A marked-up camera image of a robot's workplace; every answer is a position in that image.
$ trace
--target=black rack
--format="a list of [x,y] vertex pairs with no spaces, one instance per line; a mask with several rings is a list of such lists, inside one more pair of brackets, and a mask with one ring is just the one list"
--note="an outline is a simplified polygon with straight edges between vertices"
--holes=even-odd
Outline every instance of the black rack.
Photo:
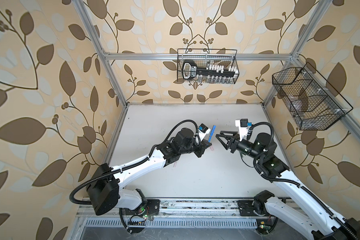
[[236,53],[232,49],[179,48],[177,81],[235,84],[240,74]]
[[[312,74],[325,80],[324,87]],[[327,130],[353,107],[311,64],[287,68],[272,75],[272,84],[300,130]]]

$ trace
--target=blue marker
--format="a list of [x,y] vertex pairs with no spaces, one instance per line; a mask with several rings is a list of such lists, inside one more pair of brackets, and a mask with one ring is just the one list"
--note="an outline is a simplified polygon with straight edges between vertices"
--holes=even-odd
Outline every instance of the blue marker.
[[212,138],[213,132],[215,131],[215,128],[216,128],[216,125],[214,125],[212,127],[211,133],[209,134],[208,142],[211,142],[211,138]]

